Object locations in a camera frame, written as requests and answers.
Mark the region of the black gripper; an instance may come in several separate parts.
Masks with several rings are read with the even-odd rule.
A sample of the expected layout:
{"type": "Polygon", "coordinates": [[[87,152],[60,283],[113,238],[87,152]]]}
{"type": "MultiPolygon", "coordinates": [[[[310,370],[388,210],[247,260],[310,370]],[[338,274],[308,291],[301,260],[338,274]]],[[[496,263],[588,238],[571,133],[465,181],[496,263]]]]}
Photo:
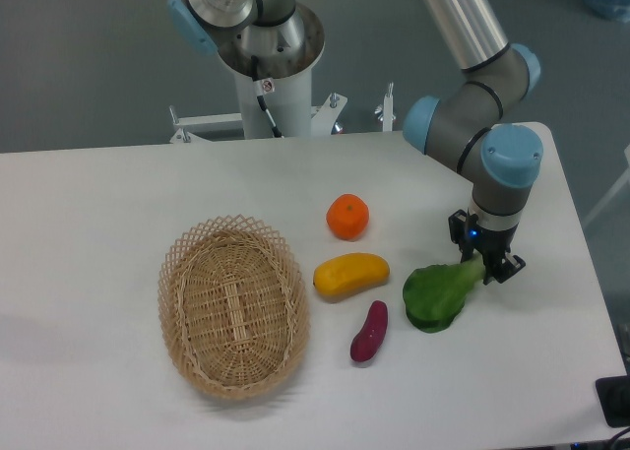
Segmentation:
{"type": "Polygon", "coordinates": [[[460,251],[460,262],[472,259],[475,252],[483,258],[483,283],[503,284],[526,267],[526,262],[510,252],[511,242],[518,224],[504,218],[496,220],[481,217],[478,213],[458,210],[448,218],[451,241],[460,251]]]}

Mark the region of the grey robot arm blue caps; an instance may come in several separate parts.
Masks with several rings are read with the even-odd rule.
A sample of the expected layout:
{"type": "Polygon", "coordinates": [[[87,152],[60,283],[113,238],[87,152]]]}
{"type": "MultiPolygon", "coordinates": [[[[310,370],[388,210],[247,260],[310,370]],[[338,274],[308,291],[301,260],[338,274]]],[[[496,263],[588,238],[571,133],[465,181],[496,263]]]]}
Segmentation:
{"type": "MultiPolygon", "coordinates": [[[[424,0],[465,83],[447,99],[409,110],[405,140],[472,184],[469,206],[449,220],[464,259],[479,254],[487,282],[524,268],[511,251],[543,154],[538,134],[503,116],[540,76],[537,57],[511,43],[487,0],[424,0]]],[[[318,17],[296,0],[168,0],[180,34],[233,74],[247,138],[329,133],[311,106],[311,71],[323,53],[318,17]]]]}

